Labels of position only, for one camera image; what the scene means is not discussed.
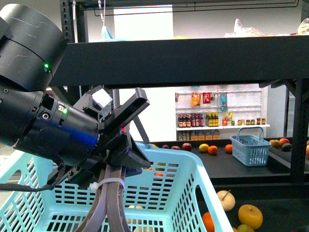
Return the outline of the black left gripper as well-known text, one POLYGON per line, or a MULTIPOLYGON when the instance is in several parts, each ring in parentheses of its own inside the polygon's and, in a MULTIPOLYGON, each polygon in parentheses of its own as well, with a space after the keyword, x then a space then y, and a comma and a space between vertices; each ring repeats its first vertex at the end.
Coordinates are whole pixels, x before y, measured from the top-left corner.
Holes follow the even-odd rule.
POLYGON ((149 104, 145 90, 138 87, 124 104, 112 109, 99 123, 99 142, 84 162, 86 166, 70 169, 72 174, 68 175, 68 181, 86 189, 89 184, 98 182, 100 173, 106 173, 108 167, 126 168, 125 176, 137 175, 143 168, 149 168, 150 161, 138 148, 129 131, 129 124, 133 121, 140 128, 146 143, 149 143, 138 118, 149 104))

